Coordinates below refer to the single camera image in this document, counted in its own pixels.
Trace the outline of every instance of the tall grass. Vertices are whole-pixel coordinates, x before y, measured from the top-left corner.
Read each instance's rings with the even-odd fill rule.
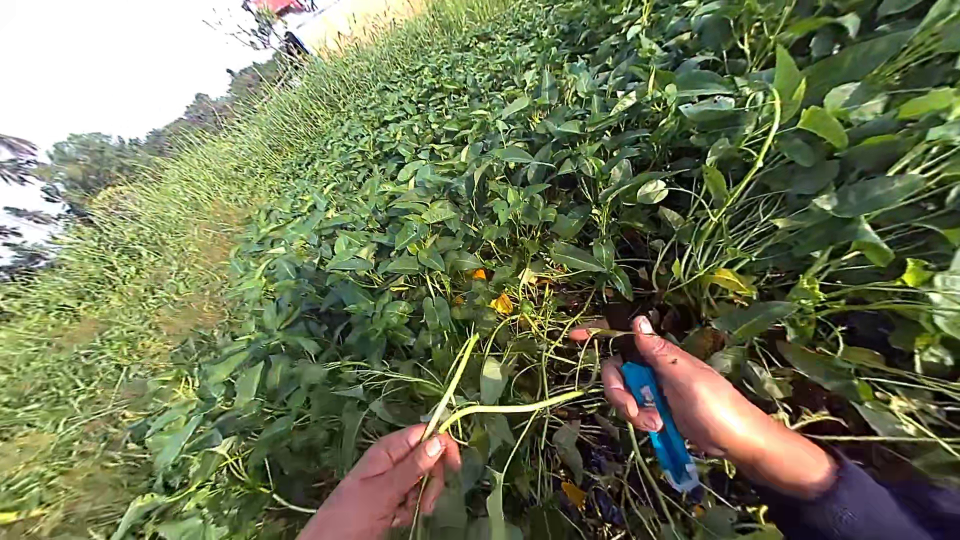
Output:
[[[429,1],[375,42],[310,62],[222,134],[158,160],[143,175],[155,180],[102,193],[55,267],[0,284],[0,538],[110,533],[149,472],[126,426],[160,405],[152,381],[170,352],[228,324],[229,252],[247,216],[324,151],[338,111],[509,6]]]

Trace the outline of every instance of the vegetable garden bed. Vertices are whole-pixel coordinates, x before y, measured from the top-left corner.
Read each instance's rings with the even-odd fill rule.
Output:
[[[623,300],[794,429],[956,480],[958,10],[523,2],[398,66],[248,226],[245,322],[181,347],[119,535],[292,536],[436,417],[465,468],[422,537],[778,537],[606,406],[609,342],[566,334]]]

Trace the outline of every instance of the shears handle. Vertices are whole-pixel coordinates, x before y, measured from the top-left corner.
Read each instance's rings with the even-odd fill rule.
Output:
[[[627,361],[620,371],[636,402],[641,406],[655,406],[660,413],[663,429],[648,433],[657,452],[657,460],[670,485],[678,491],[690,491],[700,485],[696,465],[690,452],[686,450],[684,437],[677,430],[670,408],[660,393],[654,370],[635,361]]]

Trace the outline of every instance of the blue pruning shears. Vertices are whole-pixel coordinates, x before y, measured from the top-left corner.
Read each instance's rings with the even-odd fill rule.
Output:
[[[610,328],[624,331],[630,329],[629,305],[609,304],[605,314]],[[660,462],[660,467],[670,485],[678,491],[690,491],[700,485],[697,467],[693,463],[690,452],[686,450],[686,441],[677,430],[670,408],[660,392],[654,370],[647,365],[636,349],[632,336],[618,337],[616,342],[623,357],[623,367],[620,371],[623,373],[627,388],[634,394],[638,405],[656,407],[663,420],[662,430],[647,431],[650,442],[653,443],[654,450],[657,452],[657,461]]]

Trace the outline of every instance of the hand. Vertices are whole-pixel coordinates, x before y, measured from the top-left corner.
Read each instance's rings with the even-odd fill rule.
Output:
[[[444,489],[444,467],[459,471],[460,449],[447,434],[421,443],[425,424],[395,431],[371,446],[300,532],[298,540],[374,540],[433,513]]]
[[[606,321],[590,326],[606,328]],[[657,373],[660,389],[680,432],[703,452],[725,457],[754,480],[790,495],[809,498],[833,483],[836,464],[823,449],[774,421],[699,358],[654,333],[646,317],[633,323],[634,341]],[[589,338],[588,327],[570,338]],[[604,362],[601,377],[607,400],[631,424],[659,431],[660,414],[637,405],[626,388],[620,358]]]

